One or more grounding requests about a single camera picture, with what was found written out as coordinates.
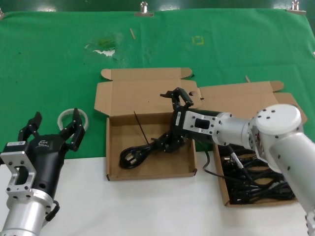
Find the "cardboard box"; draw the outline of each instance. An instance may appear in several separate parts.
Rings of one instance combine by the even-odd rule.
[[[302,121],[305,123],[307,117],[293,98],[292,94],[277,92],[283,88],[284,85],[280,81],[204,87],[200,88],[200,95],[204,98],[202,101],[202,108],[204,110],[230,112],[235,117],[251,119],[258,111],[268,106],[278,103],[286,103],[292,104],[300,110]],[[217,173],[223,175],[221,157],[217,145],[214,146],[214,159]],[[227,207],[278,206],[295,202],[264,199],[257,201],[252,205],[232,205],[230,204],[225,180],[223,178],[218,179],[222,201]]]
[[[110,80],[99,83],[94,108],[107,114],[106,175],[108,180],[192,177],[196,174],[194,141],[178,151],[153,152],[137,168],[120,168],[120,153],[146,141],[136,121],[137,114],[150,140],[158,138],[170,128],[172,101],[160,96],[177,87],[197,94],[196,82],[183,80],[192,74],[189,68],[104,69],[102,76]],[[194,107],[200,107],[199,96],[192,96]]]
[[[119,166],[121,151],[146,144],[134,111],[148,140],[169,130],[172,103],[170,99],[160,97],[168,90],[181,87],[192,94],[193,108],[230,112],[239,118],[250,119],[257,111],[277,103],[299,108],[290,93],[277,92],[284,87],[279,81],[198,88],[194,81],[183,80],[191,76],[189,68],[104,69],[101,74],[109,82],[97,85],[94,108],[109,116],[106,130],[108,180],[192,177],[196,174],[194,141],[171,154],[154,152],[135,169],[124,170]],[[303,111],[301,113],[305,122],[307,118]],[[222,175],[217,148],[214,154],[217,171]],[[223,203],[229,206],[224,179],[219,178],[219,183]]]

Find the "black wire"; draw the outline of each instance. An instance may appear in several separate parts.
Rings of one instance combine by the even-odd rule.
[[[231,177],[230,175],[227,176],[226,172],[224,173],[224,176],[221,176],[206,170],[210,164],[210,156],[204,145],[198,140],[195,141],[199,143],[207,156],[207,162],[203,166],[203,170],[211,175],[224,178],[225,180],[230,180],[226,182],[226,186],[228,188],[230,202],[232,204],[254,204],[259,200],[267,198],[281,201],[292,200],[295,198],[295,195],[290,189],[288,183],[279,182],[284,181],[283,175],[275,173],[271,169],[253,171],[246,168],[240,169],[236,167],[234,170],[230,171],[230,174],[235,177]],[[264,167],[267,165],[259,159],[254,159],[246,163],[246,166],[250,168],[256,166]],[[272,180],[267,184],[258,184],[254,181],[261,178],[271,178]]]
[[[46,217],[45,217],[46,221],[48,221],[48,222],[51,221],[52,219],[54,219],[56,214],[60,210],[59,203],[54,200],[54,204],[55,204],[54,209],[48,215],[46,215]]]
[[[207,156],[207,162],[206,162],[206,164],[202,167],[202,169],[203,169],[205,172],[207,172],[207,173],[209,173],[209,174],[211,174],[211,175],[213,175],[213,176],[217,176],[217,177],[224,178],[224,179],[226,179],[226,180],[231,180],[231,181],[236,181],[236,182],[242,182],[242,181],[239,180],[239,179],[232,178],[232,177],[227,177],[227,176],[221,176],[221,175],[218,175],[218,174],[216,174],[216,173],[214,173],[214,172],[211,172],[211,171],[206,170],[206,168],[207,168],[208,165],[210,164],[210,155],[209,155],[209,153],[207,152],[205,146],[204,146],[200,141],[198,141],[198,140],[196,140],[196,139],[195,139],[195,141],[196,141],[197,143],[199,143],[199,145],[202,147],[202,149],[204,150],[204,152],[206,153],[206,156]]]

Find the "white tabletop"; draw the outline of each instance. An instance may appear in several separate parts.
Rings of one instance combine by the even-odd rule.
[[[61,210],[41,236],[306,236],[299,204],[226,208],[217,177],[113,181],[105,159],[66,160],[57,194]],[[215,171],[214,162],[210,170]],[[0,167],[0,229],[8,209],[5,192],[11,174]]]

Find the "green cloth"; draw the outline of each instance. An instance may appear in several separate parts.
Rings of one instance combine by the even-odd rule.
[[[112,57],[93,50],[116,50]],[[17,140],[36,111],[40,134],[58,115],[84,110],[89,129],[67,158],[105,155],[106,116],[94,110],[104,68],[190,67],[198,86],[281,80],[315,140],[315,39],[305,16],[274,9],[16,12],[0,21],[0,147]]]

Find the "power cord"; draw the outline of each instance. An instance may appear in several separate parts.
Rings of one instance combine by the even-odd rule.
[[[227,177],[227,176],[221,176],[221,175],[218,175],[214,172],[211,172],[211,171],[208,171],[206,168],[208,167],[208,165],[210,164],[210,155],[208,153],[208,151],[206,150],[205,146],[198,140],[195,139],[195,141],[201,146],[201,148],[204,150],[204,152],[206,153],[206,156],[207,156],[207,162],[206,164],[202,167],[202,169],[207,172],[208,174],[211,174],[213,176],[217,176],[217,177],[220,177],[220,178],[223,178],[223,179],[226,179],[226,180],[231,180],[231,181],[236,181],[236,182],[242,182],[241,180],[237,179],[237,178],[232,178],[232,177]]]
[[[195,140],[204,150],[207,156],[207,162],[203,166],[203,170],[211,175],[225,179],[227,190],[230,196],[231,204],[254,204],[262,199],[275,199],[275,200],[293,200],[295,195],[288,183],[285,181],[282,174],[273,172],[271,169],[265,170],[252,170],[253,167],[267,167],[268,165],[258,158],[251,158],[248,160],[240,160],[235,156],[233,161],[229,161],[226,166],[222,164],[224,175],[208,171],[206,168],[210,164],[210,156],[203,144]],[[258,184],[256,180],[262,178],[271,179],[267,184]]]
[[[154,151],[161,149],[161,143],[167,133],[147,145],[129,147],[120,153],[120,167],[124,169],[133,169],[141,165],[142,162]]]

